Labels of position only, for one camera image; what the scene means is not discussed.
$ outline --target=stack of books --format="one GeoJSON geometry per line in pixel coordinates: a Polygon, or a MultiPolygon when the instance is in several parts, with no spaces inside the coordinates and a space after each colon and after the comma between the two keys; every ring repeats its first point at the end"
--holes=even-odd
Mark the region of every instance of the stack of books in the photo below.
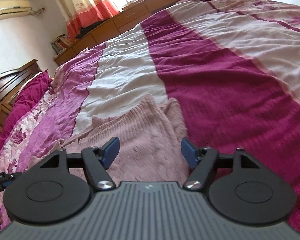
{"type": "Polygon", "coordinates": [[[71,46],[71,41],[66,34],[63,34],[56,38],[56,40],[51,43],[51,46],[57,54],[60,54],[71,46]]]}

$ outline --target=pink knit sweater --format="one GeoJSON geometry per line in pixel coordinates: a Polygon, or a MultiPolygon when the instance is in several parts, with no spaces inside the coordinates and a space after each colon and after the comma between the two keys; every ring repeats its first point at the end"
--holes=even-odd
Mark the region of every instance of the pink knit sweater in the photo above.
{"type": "MultiPolygon", "coordinates": [[[[123,180],[178,181],[180,184],[186,180],[188,165],[180,152],[186,126],[174,98],[159,106],[151,95],[145,95],[140,104],[121,116],[94,117],[85,131],[60,140],[50,152],[62,147],[67,153],[77,153],[89,146],[101,147],[115,136],[120,139],[120,152],[108,174],[117,185],[123,180]]],[[[30,167],[40,160],[32,157],[30,167]]],[[[71,173],[84,178],[80,169],[73,169],[71,173]]]]}

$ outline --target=drawer handle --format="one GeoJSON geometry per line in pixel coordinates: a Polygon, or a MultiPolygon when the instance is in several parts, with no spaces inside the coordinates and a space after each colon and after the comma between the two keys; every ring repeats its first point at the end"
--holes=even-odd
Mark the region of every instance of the drawer handle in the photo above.
{"type": "Polygon", "coordinates": [[[126,18],[128,18],[128,17],[130,17],[130,16],[132,16],[132,15],[134,15],[134,14],[136,14],[136,13],[129,14],[128,16],[126,16],[126,18]]]}

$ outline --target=black device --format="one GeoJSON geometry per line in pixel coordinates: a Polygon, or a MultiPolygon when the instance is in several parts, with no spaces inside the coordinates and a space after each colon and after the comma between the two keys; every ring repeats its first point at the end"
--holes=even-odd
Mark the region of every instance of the black device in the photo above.
{"type": "Polygon", "coordinates": [[[106,169],[119,148],[112,138],[77,154],[57,150],[15,179],[3,196],[12,223],[0,240],[300,240],[286,223],[293,189],[244,149],[221,154],[184,138],[181,151],[194,170],[181,188],[128,181],[116,187],[106,169]],[[83,168],[87,182],[69,168],[83,168]],[[222,168],[232,172],[214,181],[222,168]]]}

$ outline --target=blue tab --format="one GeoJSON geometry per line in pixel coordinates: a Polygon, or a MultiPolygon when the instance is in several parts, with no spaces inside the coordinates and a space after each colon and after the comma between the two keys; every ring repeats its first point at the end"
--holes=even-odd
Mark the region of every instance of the blue tab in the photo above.
{"type": "Polygon", "coordinates": [[[191,169],[194,169],[198,164],[199,160],[196,154],[196,148],[192,145],[192,143],[188,142],[186,138],[183,138],[181,141],[181,153],[183,157],[186,159],[188,165],[191,169]]]}
{"type": "Polygon", "coordinates": [[[101,160],[101,163],[106,170],[110,168],[120,150],[120,140],[118,137],[111,139],[107,144],[108,143],[109,145],[104,148],[104,154],[101,160]]]}
{"type": "Polygon", "coordinates": [[[3,188],[7,188],[7,186],[9,186],[10,184],[12,184],[13,182],[15,182],[15,180],[4,182],[4,183],[2,183],[2,187],[3,188]]]}

